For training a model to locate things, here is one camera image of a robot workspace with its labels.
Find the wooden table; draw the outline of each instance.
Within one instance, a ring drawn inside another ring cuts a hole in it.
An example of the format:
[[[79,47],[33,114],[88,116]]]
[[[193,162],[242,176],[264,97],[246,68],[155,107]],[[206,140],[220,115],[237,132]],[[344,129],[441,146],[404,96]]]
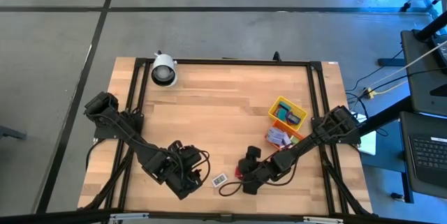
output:
[[[112,72],[108,91],[119,99],[120,110],[124,109],[134,62],[134,58],[118,57]],[[330,108],[347,105],[338,63],[322,64]],[[143,108],[145,123],[142,136],[159,147],[167,147],[174,140],[181,140],[185,145],[194,144],[199,149],[209,151],[210,177],[196,192],[184,200],[178,200],[166,185],[158,185],[145,174],[134,157],[125,210],[328,214],[318,148],[300,158],[295,178],[287,186],[263,185],[258,195],[247,195],[240,190],[233,196],[221,197],[211,182],[222,172],[229,181],[235,181],[235,166],[244,157],[249,145],[262,149],[262,159],[275,151],[266,142],[264,135],[272,124],[268,109],[278,96],[286,97],[308,112],[299,132],[304,136],[311,133],[312,102],[306,68],[179,64],[177,72],[177,84],[170,88],[158,87],[149,78]],[[323,106],[316,73],[314,81],[322,116]],[[109,179],[116,146],[117,140],[106,140],[91,153],[79,207],[90,203]],[[344,182],[361,205],[371,211],[358,152],[349,145],[341,144],[338,150]],[[120,188],[121,183],[118,182],[113,206],[117,206]],[[232,188],[228,186],[224,190],[228,192]],[[336,210],[340,211],[334,182],[332,194]]]

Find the gray floor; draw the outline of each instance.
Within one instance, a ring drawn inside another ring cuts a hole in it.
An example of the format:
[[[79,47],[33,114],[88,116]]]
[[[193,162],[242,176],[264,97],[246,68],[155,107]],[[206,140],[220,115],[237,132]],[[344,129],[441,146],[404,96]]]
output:
[[[0,0],[0,5],[102,6],[104,0]],[[112,6],[399,7],[406,0],[112,0]],[[27,214],[41,185],[84,63],[98,13],[0,13],[0,124],[29,135],[0,144],[0,216]],[[115,57],[147,57],[158,49],[177,58],[338,61],[346,88],[400,50],[399,32],[422,28],[424,14],[109,13],[81,106],[106,90]],[[384,69],[378,76],[393,72]],[[408,94],[408,86],[367,101],[375,114]],[[361,112],[360,106],[355,110]],[[78,112],[49,211],[76,208],[94,127]],[[415,194],[415,204],[391,200],[400,175],[365,167],[374,212],[442,222],[445,200]]]

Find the yellow basket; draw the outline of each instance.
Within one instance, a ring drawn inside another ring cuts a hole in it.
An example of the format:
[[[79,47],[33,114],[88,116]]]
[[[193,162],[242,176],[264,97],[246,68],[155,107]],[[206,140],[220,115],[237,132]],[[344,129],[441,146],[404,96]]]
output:
[[[295,114],[297,117],[299,117],[301,119],[300,123],[298,123],[298,125],[289,125],[286,122],[278,119],[274,115],[274,111],[277,110],[279,102],[283,102],[283,103],[287,104],[288,106],[290,106],[292,113]],[[277,121],[283,123],[286,127],[289,127],[290,129],[292,129],[294,131],[298,131],[300,129],[301,125],[302,125],[302,122],[304,122],[304,120],[307,117],[307,112],[305,110],[301,109],[300,107],[298,107],[297,105],[295,105],[294,103],[292,103],[291,101],[287,100],[283,96],[280,96],[280,97],[278,97],[277,101],[274,102],[274,104],[270,108],[270,110],[268,111],[268,116],[271,117],[274,120],[277,120]]]

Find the white camera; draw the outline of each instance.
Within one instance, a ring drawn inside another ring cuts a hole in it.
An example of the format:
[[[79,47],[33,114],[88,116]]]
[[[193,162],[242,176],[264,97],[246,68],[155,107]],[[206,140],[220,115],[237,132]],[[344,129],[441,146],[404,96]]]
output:
[[[161,87],[171,87],[177,81],[177,73],[175,72],[177,62],[170,55],[163,54],[161,51],[158,51],[155,55],[156,58],[152,64],[152,81]]]

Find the laptop keyboard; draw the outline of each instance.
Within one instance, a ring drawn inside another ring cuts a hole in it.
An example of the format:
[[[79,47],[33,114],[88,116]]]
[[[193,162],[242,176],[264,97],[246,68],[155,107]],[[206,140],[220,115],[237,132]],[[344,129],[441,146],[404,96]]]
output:
[[[446,142],[412,138],[411,144],[417,166],[447,171]]]

